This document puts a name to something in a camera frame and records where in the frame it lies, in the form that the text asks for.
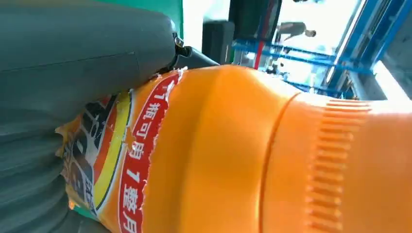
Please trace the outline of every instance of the blue metal frame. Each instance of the blue metal frame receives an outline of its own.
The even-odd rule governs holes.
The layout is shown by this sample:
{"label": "blue metal frame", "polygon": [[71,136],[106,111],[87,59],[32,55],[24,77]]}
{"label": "blue metal frame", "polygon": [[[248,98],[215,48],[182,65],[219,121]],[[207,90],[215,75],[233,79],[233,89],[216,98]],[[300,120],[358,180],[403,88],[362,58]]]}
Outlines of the blue metal frame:
{"label": "blue metal frame", "polygon": [[[235,43],[246,45],[248,43],[254,43],[254,41],[252,41],[252,40],[236,40]],[[271,48],[289,49],[291,51],[297,51],[297,52],[302,52],[302,53],[307,53],[307,54],[313,54],[313,55],[316,55],[316,56],[325,57],[326,59],[336,58],[335,55],[330,55],[330,54],[325,54],[325,53],[320,53],[320,52],[313,52],[313,51],[299,49],[299,48],[295,48],[295,47],[284,46],[284,45],[281,45],[281,44],[272,44],[272,43],[266,42],[265,45],[268,46],[268,47],[271,47]]]}
{"label": "blue metal frame", "polygon": [[[358,18],[358,21],[356,23],[356,26],[354,27],[351,36],[346,44],[345,50],[342,53],[342,57],[351,57],[353,51],[355,50],[360,38],[362,38],[362,34],[365,31],[365,27],[371,17],[371,14],[373,13],[377,0],[367,0],[366,3],[363,6],[363,10],[361,15]],[[340,77],[342,76],[343,71],[342,70],[335,70],[332,78],[330,79],[330,82],[327,84],[328,88],[330,89],[335,89]]]}
{"label": "blue metal frame", "polygon": [[[245,52],[254,52],[256,53],[257,49],[253,49],[250,46],[242,46],[242,45],[234,45],[232,47],[234,50],[239,50],[239,51],[245,51]],[[281,57],[293,61],[298,61],[298,62],[305,62],[305,63],[310,63],[314,64],[317,66],[326,66],[326,67],[335,67],[336,69],[341,69],[341,70],[351,70],[357,73],[364,73],[364,74],[371,74],[372,71],[370,69],[364,69],[361,67],[352,67],[352,66],[345,66],[341,64],[333,64],[333,61],[325,61],[325,60],[317,60],[317,59],[306,59],[306,58],[300,58],[296,56],[290,56],[287,54],[279,54],[279,53],[272,53],[270,51],[262,51],[262,55],[265,56],[273,56],[273,57]]]}
{"label": "blue metal frame", "polygon": [[402,26],[406,17],[408,17],[409,12],[412,9],[412,0],[403,0],[403,4],[400,6],[400,10],[397,14],[395,21],[392,24],[392,27],[389,29],[389,32],[386,34],[383,43],[381,44],[379,50],[376,53],[376,56],[372,60],[372,65],[374,66],[378,62],[383,54],[388,49],[389,45],[394,40],[396,33],[399,31],[399,28]]}
{"label": "blue metal frame", "polygon": [[399,9],[402,7],[403,3],[405,3],[405,0],[389,1],[384,14],[378,22],[376,30],[370,38],[369,44],[366,46],[360,57],[360,60],[364,66],[371,66],[375,63],[372,56],[377,51],[377,48],[382,47],[383,42],[386,41],[386,39],[384,40],[384,38],[386,35],[388,35],[388,28],[390,28],[392,25],[391,19],[398,14]]}

